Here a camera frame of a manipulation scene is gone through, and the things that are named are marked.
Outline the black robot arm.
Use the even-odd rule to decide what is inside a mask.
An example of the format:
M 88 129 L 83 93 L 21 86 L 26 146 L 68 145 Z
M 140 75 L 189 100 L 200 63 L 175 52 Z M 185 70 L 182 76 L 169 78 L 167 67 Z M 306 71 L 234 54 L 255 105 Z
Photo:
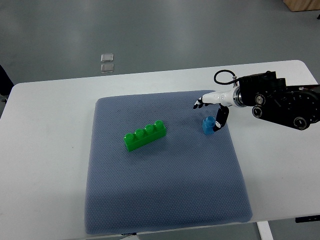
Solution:
M 255 118 L 305 130 L 320 121 L 320 86 L 286 84 L 276 72 L 266 71 L 237 78 L 231 70 L 215 73 L 213 80 L 220 85 L 233 84 L 232 102 L 239 107 L 252 107 Z

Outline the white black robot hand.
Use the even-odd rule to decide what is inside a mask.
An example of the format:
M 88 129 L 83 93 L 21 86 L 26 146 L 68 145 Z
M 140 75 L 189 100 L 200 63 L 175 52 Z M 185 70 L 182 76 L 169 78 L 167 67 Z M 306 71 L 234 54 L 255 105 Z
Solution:
M 244 107 L 240 93 L 240 87 L 234 87 L 228 91 L 214 91 L 201 96 L 193 105 L 193 109 L 207 107 L 209 105 L 219 105 L 212 132 L 217 132 L 225 126 L 229 116 L 229 107 Z

